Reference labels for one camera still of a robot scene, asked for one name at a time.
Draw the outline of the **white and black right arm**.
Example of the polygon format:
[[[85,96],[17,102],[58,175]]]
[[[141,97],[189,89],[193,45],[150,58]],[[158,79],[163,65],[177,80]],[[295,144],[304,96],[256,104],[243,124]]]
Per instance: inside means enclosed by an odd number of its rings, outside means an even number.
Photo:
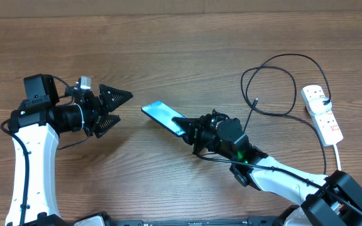
[[[347,173],[315,175],[278,162],[252,145],[239,119],[212,112],[199,118],[174,117],[184,130],[183,140],[194,147],[193,154],[204,159],[201,151],[220,155],[229,163],[234,177],[243,186],[280,195],[298,205],[285,223],[307,217],[311,225],[362,225],[362,187]]]

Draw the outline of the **Samsung Galaxy smartphone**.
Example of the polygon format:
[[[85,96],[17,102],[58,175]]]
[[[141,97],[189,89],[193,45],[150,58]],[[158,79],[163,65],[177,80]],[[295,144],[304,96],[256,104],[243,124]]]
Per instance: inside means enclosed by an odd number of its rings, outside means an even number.
[[[158,100],[144,105],[141,111],[175,136],[181,137],[185,134],[185,131],[172,121],[174,117],[184,118],[184,116],[164,102]]]

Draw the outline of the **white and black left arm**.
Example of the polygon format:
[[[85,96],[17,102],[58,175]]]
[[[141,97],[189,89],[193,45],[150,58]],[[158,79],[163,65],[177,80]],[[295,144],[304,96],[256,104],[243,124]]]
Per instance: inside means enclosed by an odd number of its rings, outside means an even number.
[[[133,98],[131,92],[99,85],[82,76],[66,85],[60,104],[55,82],[58,77],[38,74],[24,79],[26,98],[0,128],[14,143],[13,196],[6,225],[67,225],[60,216],[55,194],[55,157],[59,138],[65,132],[85,131],[87,137],[102,137],[121,119],[113,111]]]

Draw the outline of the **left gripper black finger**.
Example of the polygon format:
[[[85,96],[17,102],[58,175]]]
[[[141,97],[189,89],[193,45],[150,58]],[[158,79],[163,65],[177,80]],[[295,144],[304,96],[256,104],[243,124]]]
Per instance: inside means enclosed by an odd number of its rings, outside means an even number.
[[[99,91],[99,98],[102,104],[101,109],[105,114],[113,112],[119,106],[133,98],[133,94],[129,91],[115,89],[103,84],[99,85]]]
[[[101,138],[105,133],[107,133],[110,128],[115,126],[121,118],[117,115],[106,115],[104,117],[100,117],[98,122],[96,123],[94,134],[96,138]]]

